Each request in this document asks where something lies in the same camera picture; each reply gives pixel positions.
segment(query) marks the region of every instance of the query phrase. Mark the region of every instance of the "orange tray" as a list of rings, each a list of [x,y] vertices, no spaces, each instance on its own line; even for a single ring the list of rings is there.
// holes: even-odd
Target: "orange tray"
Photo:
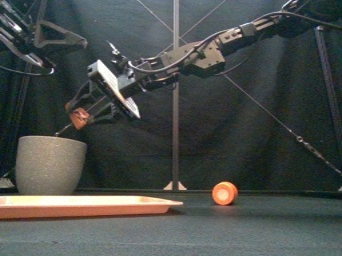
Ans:
[[[0,219],[163,214],[179,205],[143,196],[0,196]]]

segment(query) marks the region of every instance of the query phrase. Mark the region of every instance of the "black cable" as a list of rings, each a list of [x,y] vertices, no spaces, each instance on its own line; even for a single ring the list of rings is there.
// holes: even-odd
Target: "black cable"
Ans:
[[[311,23],[315,23],[316,25],[322,25],[324,27],[328,27],[331,29],[335,29],[335,30],[340,30],[342,31],[342,27],[338,26],[338,25],[334,25],[332,23],[328,23],[328,22],[324,22],[324,21],[320,21],[320,20],[316,20],[314,18],[310,18],[310,17],[306,17],[300,14],[296,14],[296,13],[292,13],[292,12],[271,12],[271,13],[267,13],[264,14],[263,16],[260,16],[258,19],[255,19],[252,22],[256,22],[258,20],[260,19],[264,19],[267,17],[271,17],[271,16],[275,16],[275,15],[279,15],[279,16],[292,16],[292,17],[296,17],[296,18],[300,18],[303,20],[307,20],[310,21]]]

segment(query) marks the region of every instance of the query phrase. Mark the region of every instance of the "black curtain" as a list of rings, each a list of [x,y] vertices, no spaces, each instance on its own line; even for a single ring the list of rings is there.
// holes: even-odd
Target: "black curtain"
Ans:
[[[180,45],[278,11],[284,2],[180,1]],[[172,49],[172,8],[172,0],[48,2],[45,19],[84,36],[88,47],[60,56],[53,77],[29,80],[18,137],[53,135],[68,124],[64,104],[88,79],[87,66],[101,59],[111,68],[107,40],[132,60]],[[326,33],[340,105],[340,33]],[[180,76],[180,182],[188,189],[228,180],[243,190],[336,191],[339,175],[294,136],[340,167],[314,30],[240,49],[227,56],[227,68],[250,55],[228,77]],[[172,180],[172,93],[165,86],[133,97],[140,120],[65,135],[88,144],[80,187],[161,189]]]

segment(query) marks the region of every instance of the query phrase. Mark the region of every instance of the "orange object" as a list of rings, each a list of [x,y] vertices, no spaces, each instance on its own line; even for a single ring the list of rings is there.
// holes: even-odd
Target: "orange object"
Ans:
[[[238,197],[238,189],[231,182],[220,182],[212,189],[212,199],[219,205],[230,205]]]

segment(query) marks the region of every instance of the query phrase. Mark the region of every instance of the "black table surface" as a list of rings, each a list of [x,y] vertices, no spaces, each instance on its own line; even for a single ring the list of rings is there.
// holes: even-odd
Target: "black table surface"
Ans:
[[[219,206],[208,192],[128,194],[184,204],[157,215],[1,220],[0,255],[342,255],[339,196],[244,193]]]

